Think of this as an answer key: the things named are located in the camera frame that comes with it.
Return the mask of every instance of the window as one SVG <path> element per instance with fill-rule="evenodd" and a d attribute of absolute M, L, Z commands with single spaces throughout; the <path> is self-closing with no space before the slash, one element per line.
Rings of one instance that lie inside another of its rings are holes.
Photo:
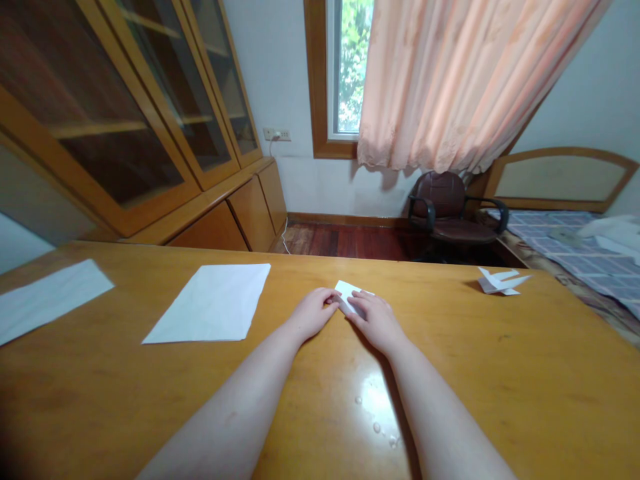
<path fill-rule="evenodd" d="M 374 0 L 305 0 L 315 158 L 356 158 Z"/>
<path fill-rule="evenodd" d="M 357 140 L 373 0 L 327 0 L 328 138 Z"/>

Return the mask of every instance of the chair armrest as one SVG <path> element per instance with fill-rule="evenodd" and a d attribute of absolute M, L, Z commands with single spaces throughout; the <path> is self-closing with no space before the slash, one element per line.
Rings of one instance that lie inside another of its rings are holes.
<path fill-rule="evenodd" d="M 498 210 L 500 210 L 500 223 L 498 223 L 498 226 L 495 228 L 494 232 L 500 234 L 507 229 L 507 224 L 509 223 L 509 207 L 506 206 L 504 202 L 501 202 L 500 200 L 495 200 L 495 199 L 485 199 L 480 197 L 466 196 L 465 205 L 467 204 L 467 200 L 480 200 L 481 202 L 486 201 L 494 204 L 496 207 L 498 207 Z"/>
<path fill-rule="evenodd" d="M 417 201 L 424 203 L 425 208 L 427 209 L 426 226 L 421 225 L 420 223 L 416 222 L 416 220 L 414 220 L 413 206 Z M 410 195 L 409 196 L 409 223 L 416 228 L 424 229 L 429 233 L 431 233 L 433 231 L 433 228 L 435 227 L 435 205 L 433 204 L 433 202 L 429 199 L 424 199 L 422 197 L 416 197 L 415 195 Z"/>

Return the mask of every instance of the forearm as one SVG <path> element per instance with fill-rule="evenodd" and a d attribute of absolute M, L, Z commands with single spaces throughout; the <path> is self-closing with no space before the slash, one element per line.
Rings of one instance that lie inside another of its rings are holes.
<path fill-rule="evenodd" d="M 514 479 L 509 466 L 435 367 L 409 340 L 388 355 L 430 479 Z"/>
<path fill-rule="evenodd" d="M 156 454 L 139 479 L 250 478 L 303 339 L 284 324 Z"/>

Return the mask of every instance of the headboard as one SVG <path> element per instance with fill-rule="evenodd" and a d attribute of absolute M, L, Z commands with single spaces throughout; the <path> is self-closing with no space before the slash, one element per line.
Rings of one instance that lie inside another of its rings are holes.
<path fill-rule="evenodd" d="M 472 186 L 478 194 L 486 185 L 482 197 L 514 209 L 604 213 L 637 169 L 633 160 L 608 151 L 557 147 L 500 157 Z"/>

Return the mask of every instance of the pink curtain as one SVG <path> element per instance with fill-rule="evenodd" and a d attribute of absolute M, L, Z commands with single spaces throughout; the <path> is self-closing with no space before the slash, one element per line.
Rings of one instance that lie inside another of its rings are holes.
<path fill-rule="evenodd" d="M 376 0 L 358 162 L 486 170 L 610 3 Z"/>

